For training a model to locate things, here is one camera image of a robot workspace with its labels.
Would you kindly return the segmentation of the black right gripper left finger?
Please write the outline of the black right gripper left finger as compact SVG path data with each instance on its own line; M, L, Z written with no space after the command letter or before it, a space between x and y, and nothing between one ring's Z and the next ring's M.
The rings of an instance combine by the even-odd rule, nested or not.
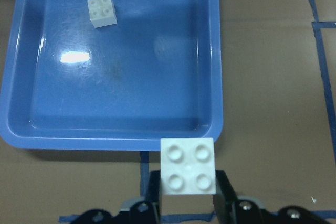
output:
M146 189L145 200L153 206L156 216L156 223L161 223L161 198L162 198L162 183L161 171L153 170L150 172L149 181Z

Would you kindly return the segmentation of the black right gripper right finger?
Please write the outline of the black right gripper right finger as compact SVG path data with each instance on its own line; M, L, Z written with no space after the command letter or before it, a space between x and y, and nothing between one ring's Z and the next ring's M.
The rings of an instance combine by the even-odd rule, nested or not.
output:
M216 193L213 195L214 210L219 223L232 223L232 204L237 195L223 170L215 171Z

